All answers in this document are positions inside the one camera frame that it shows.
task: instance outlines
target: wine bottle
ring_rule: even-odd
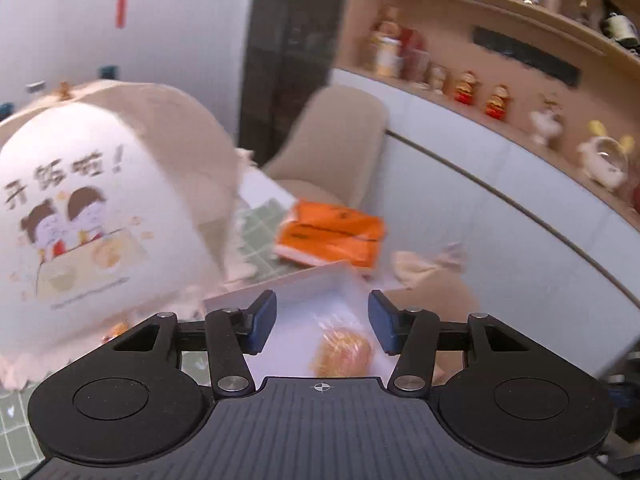
[[[617,41],[621,46],[632,49],[640,45],[638,31],[622,10],[611,0],[601,0],[604,16],[600,20],[602,33]]]

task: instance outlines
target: cartoon girl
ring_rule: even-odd
[[[95,187],[81,187],[69,197],[66,205],[69,221],[78,231],[80,245],[93,242],[105,235],[106,200]]]
[[[41,264],[66,253],[62,239],[65,233],[63,219],[54,209],[50,198],[34,207],[29,216],[20,221],[20,228],[26,231],[31,243],[38,248]]]

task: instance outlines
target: crosshair mark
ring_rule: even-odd
[[[320,392],[321,394],[324,394],[325,392],[328,392],[330,388],[333,388],[333,386],[329,386],[327,383],[318,383],[312,386],[312,388],[316,392]]]

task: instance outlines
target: dark cabinet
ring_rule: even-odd
[[[244,58],[239,145],[262,165],[324,85],[343,0],[254,0]]]

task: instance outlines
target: chair backrest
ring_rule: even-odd
[[[322,88],[264,171],[274,180],[303,180],[358,208],[376,167],[386,124],[385,105],[376,97],[348,86]]]

